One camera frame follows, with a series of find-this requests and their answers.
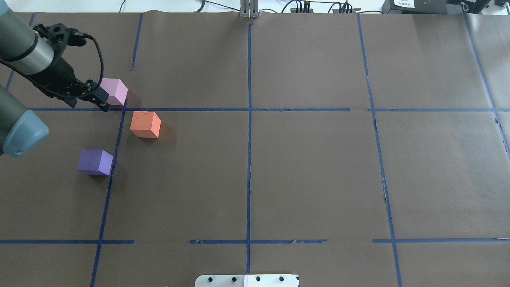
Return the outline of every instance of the silver robot arm segment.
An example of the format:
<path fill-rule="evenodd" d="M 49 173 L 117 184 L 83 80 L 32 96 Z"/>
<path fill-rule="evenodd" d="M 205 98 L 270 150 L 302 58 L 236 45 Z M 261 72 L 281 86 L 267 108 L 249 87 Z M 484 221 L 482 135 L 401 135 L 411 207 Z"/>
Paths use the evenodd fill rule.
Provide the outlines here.
<path fill-rule="evenodd" d="M 36 42 L 37 34 L 0 0 L 0 58 L 11 61 L 24 73 L 38 73 L 51 63 L 53 50 Z M 45 54 L 46 61 L 35 60 Z M 48 135 L 48 127 L 22 103 L 0 86 L 0 155 L 18 157 Z"/>

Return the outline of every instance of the blue painter's tape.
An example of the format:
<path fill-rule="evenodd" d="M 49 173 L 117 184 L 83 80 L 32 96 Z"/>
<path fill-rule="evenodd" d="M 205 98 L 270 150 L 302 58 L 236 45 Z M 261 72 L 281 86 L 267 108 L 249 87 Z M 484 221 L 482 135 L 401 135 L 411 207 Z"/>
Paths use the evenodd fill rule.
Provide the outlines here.
<path fill-rule="evenodd" d="M 350 112 L 351 110 L 348 108 L 341 109 L 286 109 L 286 108 L 276 108 L 276 109 L 253 109 L 254 112 Z"/>
<path fill-rule="evenodd" d="M 135 67 L 136 60 L 136 51 L 138 50 L 138 40 L 140 39 L 140 31 L 142 30 L 142 22 L 143 22 L 143 13 L 140 13 L 140 18 L 138 19 L 138 30 L 136 31 L 136 40 L 135 40 L 135 48 L 133 49 L 133 59 L 131 61 L 130 71 Z"/>
<path fill-rule="evenodd" d="M 402 287 L 402 279 L 400 276 L 400 264 L 398 263 L 398 253 L 397 253 L 397 244 L 395 242 L 395 230 L 393 228 L 393 218 L 391 216 L 391 206 L 390 206 L 390 197 L 388 196 L 388 186 L 386 185 L 386 173 L 384 169 L 384 162 L 383 162 L 383 154 L 381 152 L 381 145 L 379 140 L 379 131 L 377 130 L 377 119 L 375 117 L 375 107 L 374 107 L 374 98 L 372 96 L 372 88 L 370 87 L 370 81 L 368 78 L 368 63 L 367 63 L 367 55 L 365 52 L 365 42 L 363 40 L 363 29 L 361 26 L 361 18 L 359 14 L 356 14 L 358 18 L 358 29 L 360 31 L 360 42 L 361 42 L 361 50 L 363 54 L 363 64 L 365 67 L 365 76 L 367 81 L 367 89 L 368 89 L 368 95 L 370 99 L 370 108 L 372 110 L 372 121 L 374 125 L 374 133 L 375 133 L 375 143 L 377 145 L 377 153 L 379 155 L 379 166 L 381 170 L 381 180 L 382 180 L 382 187 L 384 190 L 384 194 L 386 196 L 386 211 L 388 214 L 388 224 L 390 226 L 390 236 L 392 241 L 392 248 L 393 248 L 393 259 L 395 262 L 395 271 L 397 275 L 397 284 L 398 287 Z"/>
<path fill-rule="evenodd" d="M 398 238 L 396 243 L 469 243 L 499 242 L 510 243 L 510 238 Z M 372 243 L 391 243 L 391 239 L 373 239 Z"/>
<path fill-rule="evenodd" d="M 134 240 L 103 240 L 101 244 L 134 244 Z"/>
<path fill-rule="evenodd" d="M 327 239 L 269 239 L 269 240 L 261 240 L 261 239 L 252 239 L 251 243 L 253 244 L 323 244 L 326 243 Z"/>
<path fill-rule="evenodd" d="M 375 112 L 492 112 L 492 109 L 373 109 Z"/>
<path fill-rule="evenodd" d="M 5 85 L 5 89 L 9 90 L 9 87 L 11 86 L 12 77 L 14 76 L 14 71 L 11 70 L 11 73 L 9 74 L 9 79 L 7 80 L 7 84 Z"/>
<path fill-rule="evenodd" d="M 0 244 L 97 244 L 97 240 L 55 240 L 55 239 L 2 239 Z"/>
<path fill-rule="evenodd" d="M 496 119 L 499 134 L 501 135 L 501 139 L 503 140 L 503 145 L 506 149 L 506 156 L 510 159 L 510 149 L 508 148 L 508 141 L 506 140 L 505 132 L 503 131 L 503 127 L 501 125 L 501 121 L 499 120 L 498 113 L 496 111 L 496 106 L 494 105 L 494 100 L 492 98 L 491 90 L 489 89 L 489 85 L 487 84 L 487 79 L 485 77 L 485 73 L 483 72 L 483 68 L 481 67 L 480 58 L 478 57 L 478 52 L 476 51 L 475 43 L 473 41 L 473 36 L 471 35 L 471 28 L 469 27 L 468 17 L 464 13 L 464 22 L 466 23 L 466 29 L 468 31 L 469 43 L 471 44 L 471 48 L 473 49 L 473 54 L 475 56 L 476 64 L 478 65 L 478 69 L 480 70 L 480 75 L 483 80 L 483 85 L 487 92 L 487 96 L 489 97 L 489 102 L 491 103 L 492 110 L 494 111 L 494 118 Z"/>
<path fill-rule="evenodd" d="M 323 244 L 327 239 L 251 239 L 250 244 Z M 246 244 L 245 239 L 190 240 L 190 244 Z"/>
<path fill-rule="evenodd" d="M 105 225 L 106 225 L 106 217 L 108 214 L 108 206 L 110 204 L 110 195 L 112 193 L 112 184 L 113 184 L 113 174 L 115 172 L 115 167 L 117 165 L 117 155 L 119 152 L 119 146 L 120 146 L 120 138 L 122 136 L 122 128 L 124 126 L 124 118 L 126 114 L 126 105 L 128 104 L 128 100 L 124 102 L 124 107 L 122 108 L 122 116 L 120 117 L 120 124 L 119 124 L 119 132 L 117 134 L 117 143 L 115 144 L 115 153 L 113 155 L 112 160 L 112 169 L 110 171 L 110 182 L 108 183 L 108 191 L 106 193 L 106 200 L 105 200 L 105 209 L 103 210 L 103 219 L 101 221 L 101 228 L 99 230 L 99 238 L 97 240 L 97 249 L 96 249 L 96 256 L 94 260 L 94 267 L 92 269 L 92 277 L 90 279 L 90 287 L 94 287 L 95 284 L 95 278 L 97 274 L 97 266 L 99 264 L 99 256 L 101 255 L 101 245 L 103 244 L 103 235 L 105 233 Z"/>
<path fill-rule="evenodd" d="M 190 240 L 190 244 L 246 244 L 246 239 Z"/>
<path fill-rule="evenodd" d="M 103 244 L 134 244 L 134 240 L 103 240 Z M 97 244 L 97 240 L 2 239 L 0 244 Z"/>
<path fill-rule="evenodd" d="M 31 108 L 33 111 L 39 112 L 102 112 L 99 108 Z M 111 108 L 108 111 L 122 111 L 119 108 Z"/>
<path fill-rule="evenodd" d="M 248 167 L 246 186 L 246 274 L 250 274 L 251 252 L 251 25 L 248 25 Z"/>
<path fill-rule="evenodd" d="M 126 111 L 147 111 L 147 112 L 247 112 L 243 108 L 128 108 Z"/>

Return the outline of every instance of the foam block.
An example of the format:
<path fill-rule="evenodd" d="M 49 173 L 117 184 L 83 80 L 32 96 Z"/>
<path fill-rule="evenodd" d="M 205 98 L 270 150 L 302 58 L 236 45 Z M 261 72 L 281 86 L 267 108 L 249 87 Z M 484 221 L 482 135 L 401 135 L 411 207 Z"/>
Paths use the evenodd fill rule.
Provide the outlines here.
<path fill-rule="evenodd" d="M 103 78 L 101 88 L 103 88 L 109 95 L 108 100 L 106 101 L 108 104 L 115 106 L 124 105 L 128 94 L 128 88 L 126 88 L 121 80 Z"/>
<path fill-rule="evenodd" d="M 88 175 L 108 176 L 113 156 L 103 150 L 82 150 L 78 170 Z"/>
<path fill-rule="evenodd" d="M 137 137 L 158 138 L 160 127 L 161 119 L 155 112 L 135 111 L 133 113 L 131 131 Z"/>

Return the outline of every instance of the white background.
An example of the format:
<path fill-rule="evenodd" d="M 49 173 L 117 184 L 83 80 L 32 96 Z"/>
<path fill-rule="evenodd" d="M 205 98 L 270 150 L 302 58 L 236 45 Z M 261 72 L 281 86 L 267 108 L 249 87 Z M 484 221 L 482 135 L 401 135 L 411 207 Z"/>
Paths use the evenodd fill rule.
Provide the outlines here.
<path fill-rule="evenodd" d="M 237 9 L 240 7 L 240 0 L 211 1 Z M 122 0 L 6 0 L 6 2 L 14 12 L 118 12 Z M 383 2 L 384 0 L 349 0 L 354 8 L 361 8 L 362 11 L 380 10 Z M 281 12 L 286 3 L 287 0 L 259 0 L 259 9 L 270 8 Z M 122 11 L 194 12 L 200 7 L 200 4 L 200 0 L 126 0 Z M 295 3 L 292 3 L 286 11 L 289 12 L 290 8 L 295 7 Z M 312 3 L 311 5 L 315 13 L 326 13 L 329 7 L 330 4 Z M 224 11 L 228 11 L 228 9 L 209 3 L 206 3 L 202 10 L 202 12 Z M 491 0 L 489 8 L 484 9 L 483 14 L 507 15 L 507 12 L 505 8 L 496 6 L 494 0 Z"/>

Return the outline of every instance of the white plate with holes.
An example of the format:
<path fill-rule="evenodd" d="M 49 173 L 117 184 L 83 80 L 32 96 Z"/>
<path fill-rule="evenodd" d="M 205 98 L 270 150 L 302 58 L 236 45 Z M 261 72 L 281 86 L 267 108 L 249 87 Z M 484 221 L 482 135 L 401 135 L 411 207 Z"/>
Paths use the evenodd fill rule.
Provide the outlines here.
<path fill-rule="evenodd" d="M 299 275 L 200 275 L 195 287 L 299 287 Z"/>

